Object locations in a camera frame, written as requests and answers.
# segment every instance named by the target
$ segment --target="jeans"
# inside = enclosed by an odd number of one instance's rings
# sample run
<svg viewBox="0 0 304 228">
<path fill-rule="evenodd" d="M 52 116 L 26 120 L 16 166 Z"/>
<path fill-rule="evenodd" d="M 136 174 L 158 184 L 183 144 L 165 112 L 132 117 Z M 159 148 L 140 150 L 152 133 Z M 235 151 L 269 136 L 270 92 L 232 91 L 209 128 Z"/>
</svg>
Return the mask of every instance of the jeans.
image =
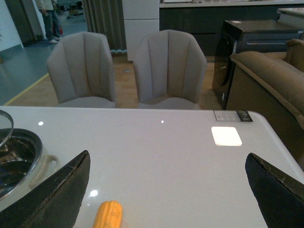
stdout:
<svg viewBox="0 0 304 228">
<path fill-rule="evenodd" d="M 47 16 L 42 14 L 46 36 L 48 40 L 60 37 L 60 23 L 55 10 L 47 10 Z"/>
</svg>

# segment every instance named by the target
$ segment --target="black appliance door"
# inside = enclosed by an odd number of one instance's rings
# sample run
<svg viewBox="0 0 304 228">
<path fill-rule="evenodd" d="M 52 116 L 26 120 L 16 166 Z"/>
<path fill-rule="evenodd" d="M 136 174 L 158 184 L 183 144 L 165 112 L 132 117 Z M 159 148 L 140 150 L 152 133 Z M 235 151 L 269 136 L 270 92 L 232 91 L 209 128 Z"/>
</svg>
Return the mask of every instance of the black appliance door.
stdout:
<svg viewBox="0 0 304 228">
<path fill-rule="evenodd" d="M 212 87 L 214 89 L 225 85 L 229 80 L 229 62 L 230 55 L 232 54 L 233 44 L 227 37 L 222 37 L 219 42 L 215 53 L 214 62 L 214 76 Z"/>
</svg>

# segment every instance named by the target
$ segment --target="person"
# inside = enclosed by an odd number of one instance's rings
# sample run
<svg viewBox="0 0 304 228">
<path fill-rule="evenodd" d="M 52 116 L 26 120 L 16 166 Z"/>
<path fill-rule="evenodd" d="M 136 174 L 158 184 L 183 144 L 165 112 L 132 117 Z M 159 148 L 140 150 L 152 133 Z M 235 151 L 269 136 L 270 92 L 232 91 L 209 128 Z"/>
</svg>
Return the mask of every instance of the person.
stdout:
<svg viewBox="0 0 304 228">
<path fill-rule="evenodd" d="M 60 39 L 60 23 L 56 14 L 54 0 L 36 0 L 38 10 L 42 13 L 48 42 L 56 44 Z"/>
</svg>

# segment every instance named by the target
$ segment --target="table top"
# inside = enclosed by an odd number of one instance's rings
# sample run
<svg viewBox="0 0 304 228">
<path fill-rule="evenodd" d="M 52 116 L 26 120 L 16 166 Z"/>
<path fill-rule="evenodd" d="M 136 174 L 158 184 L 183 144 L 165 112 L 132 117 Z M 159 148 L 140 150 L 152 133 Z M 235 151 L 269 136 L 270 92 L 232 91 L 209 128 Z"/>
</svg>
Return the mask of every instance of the table top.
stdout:
<svg viewBox="0 0 304 228">
<path fill-rule="evenodd" d="M 202 3 L 160 3 L 160 8 L 187 8 L 187 7 L 222 7 L 222 6 L 267 6 L 303 4 L 302 0 L 203 0 Z"/>
<path fill-rule="evenodd" d="M 251 152 L 304 183 L 268 122 L 253 112 L 253 122 L 234 122 L 217 121 L 213 111 L 0 109 L 15 128 L 35 132 L 62 165 L 89 151 L 90 179 L 75 228 L 92 227 L 107 200 L 121 203 L 122 228 L 266 228 L 245 171 Z M 235 127 L 241 146 L 216 145 L 214 126 Z"/>
</svg>

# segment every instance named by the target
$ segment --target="corn cob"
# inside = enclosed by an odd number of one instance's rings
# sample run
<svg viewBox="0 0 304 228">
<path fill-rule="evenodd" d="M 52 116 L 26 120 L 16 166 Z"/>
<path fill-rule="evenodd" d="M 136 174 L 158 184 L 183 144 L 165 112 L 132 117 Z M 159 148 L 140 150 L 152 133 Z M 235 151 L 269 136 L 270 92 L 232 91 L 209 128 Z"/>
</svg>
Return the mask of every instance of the corn cob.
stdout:
<svg viewBox="0 0 304 228">
<path fill-rule="evenodd" d="M 119 228 L 122 215 L 123 208 L 118 202 L 103 202 L 98 208 L 93 228 Z"/>
</svg>

